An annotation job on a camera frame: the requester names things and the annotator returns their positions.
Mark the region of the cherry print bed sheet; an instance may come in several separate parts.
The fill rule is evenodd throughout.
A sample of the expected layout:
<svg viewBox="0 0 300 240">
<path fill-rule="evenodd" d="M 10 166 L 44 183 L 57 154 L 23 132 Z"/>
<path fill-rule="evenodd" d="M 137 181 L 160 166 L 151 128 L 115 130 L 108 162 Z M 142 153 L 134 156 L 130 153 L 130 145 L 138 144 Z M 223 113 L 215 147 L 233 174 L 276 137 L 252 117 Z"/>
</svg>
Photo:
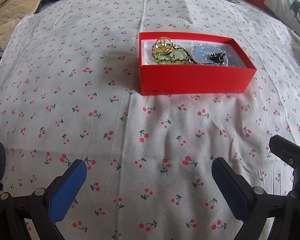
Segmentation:
<svg viewBox="0 0 300 240">
<path fill-rule="evenodd" d="M 141 31 L 232 37 L 256 74 L 242 94 L 142 96 Z M 0 61 L 4 190 L 28 195 L 86 164 L 66 239 L 233 239 L 241 222 L 211 163 L 285 195 L 275 134 L 300 146 L 300 38 L 242 0 L 59 1 L 21 20 Z"/>
</svg>

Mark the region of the black hair claw clip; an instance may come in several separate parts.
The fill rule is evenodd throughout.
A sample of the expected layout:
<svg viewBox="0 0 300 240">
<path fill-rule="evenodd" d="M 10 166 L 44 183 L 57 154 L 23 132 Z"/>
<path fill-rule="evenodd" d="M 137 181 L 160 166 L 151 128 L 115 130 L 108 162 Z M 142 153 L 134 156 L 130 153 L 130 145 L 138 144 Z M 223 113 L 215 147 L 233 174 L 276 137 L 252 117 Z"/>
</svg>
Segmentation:
<svg viewBox="0 0 300 240">
<path fill-rule="evenodd" d="M 225 62 L 226 57 L 225 57 L 225 54 L 223 52 L 221 52 L 221 53 L 212 53 L 212 54 L 210 54 L 209 59 L 211 61 L 213 61 L 214 63 L 223 64 Z"/>
</svg>

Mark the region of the deer print white pillow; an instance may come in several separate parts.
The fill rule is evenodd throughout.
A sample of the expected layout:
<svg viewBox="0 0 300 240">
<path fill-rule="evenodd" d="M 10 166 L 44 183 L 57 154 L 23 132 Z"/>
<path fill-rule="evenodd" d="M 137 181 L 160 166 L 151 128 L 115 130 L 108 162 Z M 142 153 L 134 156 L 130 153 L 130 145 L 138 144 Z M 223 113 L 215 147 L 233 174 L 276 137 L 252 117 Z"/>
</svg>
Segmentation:
<svg viewBox="0 0 300 240">
<path fill-rule="evenodd" d="M 300 0 L 265 0 L 264 5 L 300 37 Z"/>
</svg>

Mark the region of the red open cardboard box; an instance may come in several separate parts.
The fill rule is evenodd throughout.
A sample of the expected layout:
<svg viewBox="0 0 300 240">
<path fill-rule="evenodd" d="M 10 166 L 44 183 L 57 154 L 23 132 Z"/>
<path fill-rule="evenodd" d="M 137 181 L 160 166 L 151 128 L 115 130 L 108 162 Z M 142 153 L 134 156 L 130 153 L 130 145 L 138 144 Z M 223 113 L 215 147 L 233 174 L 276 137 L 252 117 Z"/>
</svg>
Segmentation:
<svg viewBox="0 0 300 240">
<path fill-rule="evenodd" d="M 152 46 L 161 38 L 190 51 L 195 46 L 211 44 L 232 56 L 235 64 L 158 64 Z M 257 69 L 235 39 L 224 36 L 181 33 L 143 32 L 139 34 L 139 70 L 141 95 L 243 93 Z"/>
</svg>

